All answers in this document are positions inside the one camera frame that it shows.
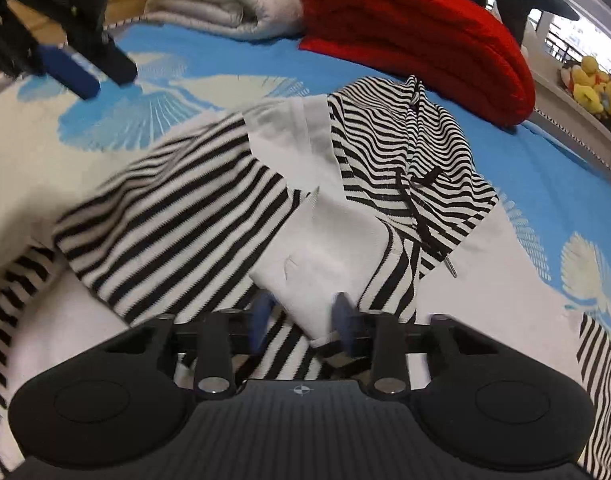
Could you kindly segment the black white striped hoodie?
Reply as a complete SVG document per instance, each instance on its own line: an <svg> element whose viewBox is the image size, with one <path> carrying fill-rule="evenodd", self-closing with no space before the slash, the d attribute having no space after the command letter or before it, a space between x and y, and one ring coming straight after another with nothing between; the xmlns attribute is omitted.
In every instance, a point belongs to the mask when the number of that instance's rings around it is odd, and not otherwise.
<svg viewBox="0 0 611 480"><path fill-rule="evenodd" d="M611 479L611 335L542 280L417 78L202 113L41 220L0 286L0 479L18 461L1 442L17 323L64 278L127 326L245 309L269 287L270 342L243 378L363 376L331 344L336 292L403 322L445 300L581 380L596 419L580 464Z"/></svg>

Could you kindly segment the folded red blanket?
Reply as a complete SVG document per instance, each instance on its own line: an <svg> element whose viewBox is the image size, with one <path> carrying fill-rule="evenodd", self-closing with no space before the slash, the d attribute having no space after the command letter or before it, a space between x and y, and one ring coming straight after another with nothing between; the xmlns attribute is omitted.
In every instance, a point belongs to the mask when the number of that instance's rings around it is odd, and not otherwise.
<svg viewBox="0 0 611 480"><path fill-rule="evenodd" d="M532 113L535 88L519 44L469 0L305 0L301 49L427 87L502 127Z"/></svg>

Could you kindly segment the yellow plush toys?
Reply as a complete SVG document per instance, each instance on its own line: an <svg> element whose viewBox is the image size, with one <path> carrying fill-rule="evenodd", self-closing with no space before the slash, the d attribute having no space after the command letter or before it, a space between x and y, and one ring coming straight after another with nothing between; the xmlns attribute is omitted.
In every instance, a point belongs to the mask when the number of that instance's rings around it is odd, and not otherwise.
<svg viewBox="0 0 611 480"><path fill-rule="evenodd" d="M611 128L611 75L592 55L567 63L559 71L565 88L582 108Z"/></svg>

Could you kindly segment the folded white quilt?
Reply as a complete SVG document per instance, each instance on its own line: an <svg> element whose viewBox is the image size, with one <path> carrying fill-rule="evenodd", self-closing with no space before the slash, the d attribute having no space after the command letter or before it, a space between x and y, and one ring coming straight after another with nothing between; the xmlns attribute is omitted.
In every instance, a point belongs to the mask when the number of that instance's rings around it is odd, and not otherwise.
<svg viewBox="0 0 611 480"><path fill-rule="evenodd" d="M144 16L245 41L295 36L304 29L301 0L147 0Z"/></svg>

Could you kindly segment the blue white patterned bedsheet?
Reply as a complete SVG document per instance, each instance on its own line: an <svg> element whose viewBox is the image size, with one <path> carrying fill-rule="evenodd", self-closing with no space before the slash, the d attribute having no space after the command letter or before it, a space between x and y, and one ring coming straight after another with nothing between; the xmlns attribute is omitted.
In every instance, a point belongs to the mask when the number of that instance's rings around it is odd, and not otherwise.
<svg viewBox="0 0 611 480"><path fill-rule="evenodd" d="M123 88L103 80L91 101L52 78L0 78L0 264L24 246L35 218L204 110L327 93L367 73L293 39L246 44L138 24L119 44L138 79ZM458 106L451 114L542 280L611 335L611 185L534 124L506 132Z"/></svg>

